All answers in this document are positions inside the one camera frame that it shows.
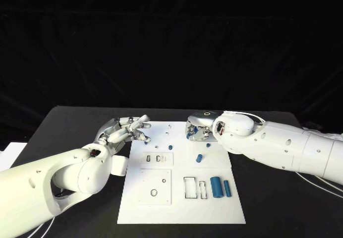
black background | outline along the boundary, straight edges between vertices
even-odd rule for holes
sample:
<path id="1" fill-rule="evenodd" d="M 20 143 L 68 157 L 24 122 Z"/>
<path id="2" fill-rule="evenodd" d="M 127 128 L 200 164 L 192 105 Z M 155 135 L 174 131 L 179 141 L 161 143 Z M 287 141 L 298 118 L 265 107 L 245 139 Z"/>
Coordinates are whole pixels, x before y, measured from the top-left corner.
<path id="1" fill-rule="evenodd" d="M 288 111 L 341 133 L 341 20 L 249 10 L 196 0 L 1 3 L 0 149 L 56 105 Z"/>
<path id="2" fill-rule="evenodd" d="M 115 115 L 147 113 L 158 121 L 183 121 L 196 110 L 56 107 L 47 114 L 13 166 L 83 147 Z M 300 127 L 291 113 L 251 112 L 265 120 Z M 130 144 L 119 151 L 130 155 Z M 125 177 L 109 176 L 104 189 L 55 219 L 46 238 L 341 238 L 341 198 L 310 185 L 294 172 L 229 153 L 245 225 L 117 224 Z M 305 178 L 320 183 L 310 175 Z M 39 232 L 40 237 L 50 222 Z M 27 238 L 30 232 L 20 236 Z"/>

black curtain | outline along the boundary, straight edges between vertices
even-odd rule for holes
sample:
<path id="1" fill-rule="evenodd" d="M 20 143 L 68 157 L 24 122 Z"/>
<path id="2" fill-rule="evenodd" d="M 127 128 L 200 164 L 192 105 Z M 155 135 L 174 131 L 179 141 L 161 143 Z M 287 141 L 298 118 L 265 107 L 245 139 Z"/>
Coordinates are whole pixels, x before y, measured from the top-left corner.
<path id="1" fill-rule="evenodd" d="M 111 5 L 0 7 L 0 149 L 57 105 L 290 111 L 341 133 L 340 21 L 197 1 Z"/>

cable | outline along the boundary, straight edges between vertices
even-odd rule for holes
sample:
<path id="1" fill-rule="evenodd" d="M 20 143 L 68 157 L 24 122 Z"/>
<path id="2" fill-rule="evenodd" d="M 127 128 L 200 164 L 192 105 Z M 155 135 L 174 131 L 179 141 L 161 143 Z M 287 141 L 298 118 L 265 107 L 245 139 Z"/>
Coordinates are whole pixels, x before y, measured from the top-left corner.
<path id="1" fill-rule="evenodd" d="M 318 187 L 320 189 L 323 189 L 326 192 L 331 193 L 331 194 L 336 195 L 337 197 L 343 198 L 343 196 L 337 195 L 334 192 L 328 191 L 327 189 L 324 189 L 323 187 L 320 187 L 318 185 L 315 185 L 310 180 L 307 180 L 307 179 L 300 175 L 298 172 L 295 172 L 295 173 L 297 173 L 297 175 L 298 175 L 311 185 L 314 185 L 315 187 Z"/>
<path id="2" fill-rule="evenodd" d="M 53 217 L 53 219 L 52 219 L 52 223 L 53 223 L 53 220 L 55 220 L 55 217 Z M 47 227 L 47 229 L 46 229 L 46 232 L 45 232 L 45 234 L 47 233 L 47 230 L 49 230 L 49 228 L 50 228 L 50 226 L 52 226 L 52 223 L 50 223 L 50 225 L 49 225 L 49 227 Z M 42 236 L 40 238 L 43 238 L 43 237 L 45 237 L 45 234 L 43 234 L 43 236 Z"/>
<path id="3" fill-rule="evenodd" d="M 34 233 L 37 232 L 37 230 L 42 226 L 43 226 L 43 224 L 40 224 L 40 226 L 37 227 L 37 229 L 34 230 L 34 232 L 30 234 L 30 236 L 27 238 L 30 238 L 34 235 Z"/>
<path id="4" fill-rule="evenodd" d="M 253 114 L 251 114 L 251 113 L 242 113 L 242 112 L 233 112 L 233 111 L 223 111 L 223 112 L 225 112 L 225 113 L 238 113 L 238 114 L 251 115 L 251 116 L 253 116 L 255 118 L 258 118 L 262 123 L 265 123 L 265 120 L 264 120 L 259 116 L 256 116 L 256 115 L 253 115 Z"/>
<path id="5" fill-rule="evenodd" d="M 343 192 L 343 189 L 340 189 L 339 187 L 336 187 L 333 184 L 330 184 L 326 180 L 323 180 L 318 176 L 315 176 L 317 179 L 320 179 L 326 184 L 328 184 L 328 186 L 334 187 L 340 192 Z"/>

robotic hand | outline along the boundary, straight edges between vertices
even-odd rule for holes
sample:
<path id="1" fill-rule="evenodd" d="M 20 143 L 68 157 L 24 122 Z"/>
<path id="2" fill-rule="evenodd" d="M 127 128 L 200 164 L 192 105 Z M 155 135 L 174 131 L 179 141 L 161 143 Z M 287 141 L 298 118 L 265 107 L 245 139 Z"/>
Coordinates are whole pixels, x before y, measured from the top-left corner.
<path id="1" fill-rule="evenodd" d="M 0 237 L 17 237 L 56 217 L 105 186 L 109 174 L 125 176 L 128 159 L 115 156 L 125 141 L 150 138 L 147 115 L 111 119 L 92 144 L 0 172 Z M 52 185 L 73 193 L 56 196 Z"/>
<path id="2" fill-rule="evenodd" d="M 243 154 L 277 169 L 307 173 L 343 184 L 341 141 L 265 121 L 252 114 L 229 111 L 222 115 L 204 111 L 189 116 L 187 139 L 206 140 L 209 134 L 230 153 Z"/>

circular hole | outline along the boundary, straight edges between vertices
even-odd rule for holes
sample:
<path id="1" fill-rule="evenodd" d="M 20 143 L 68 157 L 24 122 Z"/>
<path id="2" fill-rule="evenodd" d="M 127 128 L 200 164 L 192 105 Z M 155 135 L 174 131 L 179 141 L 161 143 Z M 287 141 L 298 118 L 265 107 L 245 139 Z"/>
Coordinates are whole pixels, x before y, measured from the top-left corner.
<path id="1" fill-rule="evenodd" d="M 151 196 L 154 197 L 157 195 L 157 190 L 153 189 L 151 192 L 150 192 Z"/>

